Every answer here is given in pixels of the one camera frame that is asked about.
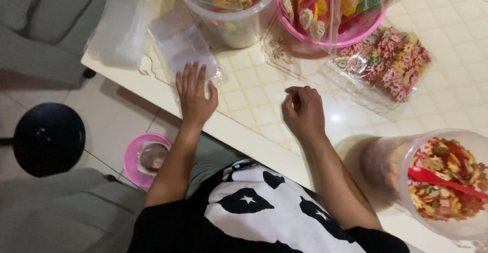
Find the black and white shirt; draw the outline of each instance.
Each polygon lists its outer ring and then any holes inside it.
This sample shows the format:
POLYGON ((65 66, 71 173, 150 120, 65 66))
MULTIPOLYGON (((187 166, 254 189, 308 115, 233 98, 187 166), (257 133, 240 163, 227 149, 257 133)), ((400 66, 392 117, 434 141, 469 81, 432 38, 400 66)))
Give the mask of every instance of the black and white shirt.
POLYGON ((145 208, 129 252, 409 251, 382 231, 344 230, 300 185, 243 160, 189 200, 145 208))

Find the star print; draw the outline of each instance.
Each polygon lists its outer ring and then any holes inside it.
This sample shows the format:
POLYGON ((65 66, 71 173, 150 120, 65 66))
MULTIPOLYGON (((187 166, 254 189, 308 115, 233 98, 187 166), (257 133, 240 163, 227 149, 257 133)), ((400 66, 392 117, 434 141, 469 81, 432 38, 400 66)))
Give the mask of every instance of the star print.
POLYGON ((322 216, 325 220, 328 220, 327 217, 322 212, 318 211, 317 209, 315 209, 315 211, 317 211, 317 213, 315 214, 322 216))
POLYGON ((245 200, 245 201, 247 201, 247 203, 256 202, 251 197, 247 197, 247 196, 244 196, 244 198, 242 198, 241 200, 245 200))

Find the person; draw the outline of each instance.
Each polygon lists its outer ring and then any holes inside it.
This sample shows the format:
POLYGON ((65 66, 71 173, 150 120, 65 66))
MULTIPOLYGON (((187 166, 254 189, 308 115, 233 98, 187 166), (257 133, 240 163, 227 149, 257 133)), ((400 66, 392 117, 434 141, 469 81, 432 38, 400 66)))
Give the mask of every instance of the person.
POLYGON ((183 120, 135 222, 129 252, 409 252, 383 230, 333 149, 315 89, 287 88, 282 109, 313 163, 319 201, 224 146, 195 156, 210 144, 200 134, 218 104, 211 81, 209 99, 204 95, 206 66, 197 70, 198 62, 187 63, 176 74, 183 120))

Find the small pink bowl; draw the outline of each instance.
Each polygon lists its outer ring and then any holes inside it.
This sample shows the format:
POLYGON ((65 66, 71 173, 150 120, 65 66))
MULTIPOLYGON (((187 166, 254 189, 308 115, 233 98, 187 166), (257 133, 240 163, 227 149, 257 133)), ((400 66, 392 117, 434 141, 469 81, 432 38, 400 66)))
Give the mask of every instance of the small pink bowl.
POLYGON ((144 133, 137 136, 129 143, 124 153, 124 172, 131 182, 140 187, 150 187, 154 177, 137 170, 139 152, 144 142, 160 142, 169 146, 172 143, 163 135, 157 133, 144 133))
MULTIPOLYGON (((276 2, 276 12, 278 13, 278 18, 280 19, 281 23, 284 25, 286 30, 290 32, 295 38, 299 39, 300 41, 311 44, 314 46, 318 46, 321 48, 329 48, 331 45, 329 43, 317 42, 314 40, 309 39, 308 37, 302 35, 300 32, 296 31, 295 28, 288 22, 288 19, 284 16, 284 13, 281 8, 280 0, 275 0, 276 2)), ((378 16, 372 18, 371 21, 365 22, 361 26, 355 26, 351 30, 346 33, 340 34, 337 39, 337 47, 343 48, 349 45, 357 44, 358 42, 362 41, 364 38, 368 37, 373 31, 381 24, 383 19, 385 18, 386 10, 381 11, 378 16)))

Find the red plastic spoon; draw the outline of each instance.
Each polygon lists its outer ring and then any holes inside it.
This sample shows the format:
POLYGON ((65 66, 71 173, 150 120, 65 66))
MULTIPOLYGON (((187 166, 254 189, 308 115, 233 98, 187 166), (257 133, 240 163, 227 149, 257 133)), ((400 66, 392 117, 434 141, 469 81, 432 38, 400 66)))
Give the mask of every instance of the red plastic spoon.
POLYGON ((476 191, 472 188, 466 187, 464 185, 460 185, 452 181, 443 180, 442 178, 438 177, 436 174, 432 173, 431 171, 423 167, 414 166, 409 168, 408 175, 412 176, 412 178, 416 179, 419 182, 430 183, 433 185, 447 186, 452 189, 464 192, 466 194, 477 196, 478 198, 488 200, 488 194, 476 191))

